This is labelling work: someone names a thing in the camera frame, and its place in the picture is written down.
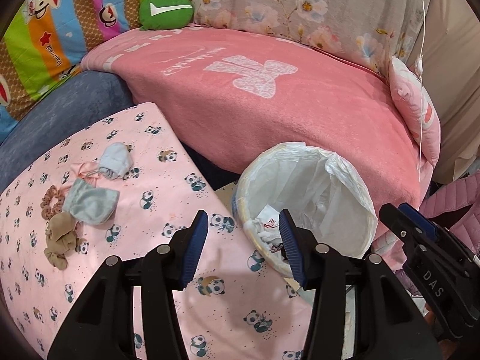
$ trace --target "pink strap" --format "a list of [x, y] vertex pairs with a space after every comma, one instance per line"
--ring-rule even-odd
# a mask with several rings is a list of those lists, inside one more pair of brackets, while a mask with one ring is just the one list
[[[94, 187], [97, 185], [97, 179], [100, 178], [100, 174], [97, 173], [98, 164], [96, 162], [72, 163], [70, 169], [75, 174], [75, 179], [83, 179]], [[59, 190], [66, 194], [73, 184], [74, 181], [65, 183], [59, 187]]]

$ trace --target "trash can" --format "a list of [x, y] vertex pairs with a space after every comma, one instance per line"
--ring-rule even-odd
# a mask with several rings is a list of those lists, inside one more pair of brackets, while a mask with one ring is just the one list
[[286, 278], [292, 273], [278, 231], [284, 208], [298, 227], [350, 257], [366, 253], [378, 224], [367, 187], [345, 158], [304, 142], [265, 151], [240, 177], [232, 211], [262, 257]]

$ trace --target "red star print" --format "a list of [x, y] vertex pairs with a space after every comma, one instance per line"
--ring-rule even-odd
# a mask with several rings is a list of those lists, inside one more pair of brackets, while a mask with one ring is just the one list
[[50, 43], [51, 36], [52, 36], [51, 33], [44, 32], [43, 36], [40, 38], [40, 44], [42, 44], [42, 46], [45, 46], [47, 43]]

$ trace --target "white check mark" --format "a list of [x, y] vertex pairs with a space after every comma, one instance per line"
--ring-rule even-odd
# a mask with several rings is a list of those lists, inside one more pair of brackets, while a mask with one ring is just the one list
[[157, 8], [153, 3], [150, 3], [150, 15], [155, 16], [159, 13], [175, 11], [177, 9], [186, 9], [186, 8], [193, 8], [191, 5], [171, 5], [169, 7], [160, 7]]

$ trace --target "colorful striped blanket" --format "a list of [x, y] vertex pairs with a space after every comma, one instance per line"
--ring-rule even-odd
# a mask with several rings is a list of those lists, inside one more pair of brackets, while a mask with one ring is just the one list
[[140, 1], [25, 0], [0, 40], [0, 137], [77, 74], [88, 51], [139, 27]]

